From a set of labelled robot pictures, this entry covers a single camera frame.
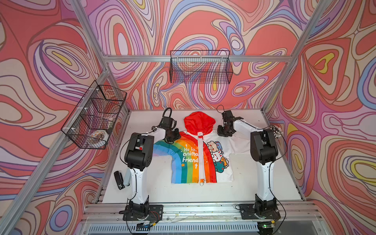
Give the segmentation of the rainbow red white kids jacket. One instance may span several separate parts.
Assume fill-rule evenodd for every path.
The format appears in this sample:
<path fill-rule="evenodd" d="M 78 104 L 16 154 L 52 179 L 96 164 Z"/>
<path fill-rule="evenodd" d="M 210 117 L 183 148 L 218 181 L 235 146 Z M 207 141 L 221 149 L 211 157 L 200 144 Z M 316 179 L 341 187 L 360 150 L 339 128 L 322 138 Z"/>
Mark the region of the rainbow red white kids jacket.
<path fill-rule="evenodd" d="M 158 141 L 154 156 L 171 156 L 173 184 L 229 183 L 234 180 L 232 160 L 244 155 L 252 161 L 250 140 L 241 135 L 221 137 L 216 121 L 204 112 L 184 118 L 181 138 L 172 144 Z"/>

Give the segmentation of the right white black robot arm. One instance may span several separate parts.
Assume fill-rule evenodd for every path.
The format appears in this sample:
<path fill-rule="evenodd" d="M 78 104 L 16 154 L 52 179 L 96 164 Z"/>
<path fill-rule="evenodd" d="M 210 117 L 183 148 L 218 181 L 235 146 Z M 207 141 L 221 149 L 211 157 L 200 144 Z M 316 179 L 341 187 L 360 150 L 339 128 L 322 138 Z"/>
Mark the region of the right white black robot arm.
<path fill-rule="evenodd" d="M 256 162 L 258 174 L 253 211 L 257 217 L 265 218 L 269 212 L 278 210 L 273 192 L 273 167 L 279 154 L 274 132 L 270 128 L 253 126 L 242 117 L 235 117 L 230 110 L 223 111 L 221 115 L 223 125 L 217 128 L 219 136 L 231 137 L 240 132 L 250 140 L 250 154 Z"/>

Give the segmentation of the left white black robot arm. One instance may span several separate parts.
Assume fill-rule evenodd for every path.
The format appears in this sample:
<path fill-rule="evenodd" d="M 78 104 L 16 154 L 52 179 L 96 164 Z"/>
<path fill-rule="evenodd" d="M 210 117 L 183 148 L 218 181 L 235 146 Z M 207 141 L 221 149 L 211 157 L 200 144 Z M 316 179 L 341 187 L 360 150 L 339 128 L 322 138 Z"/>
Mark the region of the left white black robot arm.
<path fill-rule="evenodd" d="M 176 128 L 177 121 L 166 112 L 172 112 L 166 108 L 158 125 L 151 127 L 146 133 L 133 133 L 129 139 L 124 163 L 130 169 L 132 196 L 127 200 L 126 214 L 149 215 L 149 194 L 146 188 L 147 168 L 150 166 L 153 157 L 154 144 L 164 141 L 173 144 L 181 138 L 180 131 Z"/>

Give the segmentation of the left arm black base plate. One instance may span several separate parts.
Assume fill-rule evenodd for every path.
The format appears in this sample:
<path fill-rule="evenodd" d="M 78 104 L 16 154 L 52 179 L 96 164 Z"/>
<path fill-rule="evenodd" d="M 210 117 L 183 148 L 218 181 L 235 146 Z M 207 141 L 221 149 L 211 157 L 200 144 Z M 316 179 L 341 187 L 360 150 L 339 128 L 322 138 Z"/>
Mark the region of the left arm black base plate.
<path fill-rule="evenodd" d="M 149 221 L 158 223 L 163 219 L 164 206 L 162 204 L 139 205 L 130 204 L 125 207 L 123 221 Z"/>

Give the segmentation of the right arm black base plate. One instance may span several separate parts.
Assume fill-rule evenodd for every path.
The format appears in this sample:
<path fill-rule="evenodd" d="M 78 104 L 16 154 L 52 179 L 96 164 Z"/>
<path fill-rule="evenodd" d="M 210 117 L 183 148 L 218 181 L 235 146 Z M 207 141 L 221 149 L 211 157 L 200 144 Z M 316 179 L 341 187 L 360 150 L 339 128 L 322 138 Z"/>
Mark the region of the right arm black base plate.
<path fill-rule="evenodd" d="M 265 220 L 278 221 L 281 219 L 279 209 L 276 205 L 269 205 L 266 208 L 255 204 L 238 204 L 236 209 L 240 211 L 243 220 Z"/>

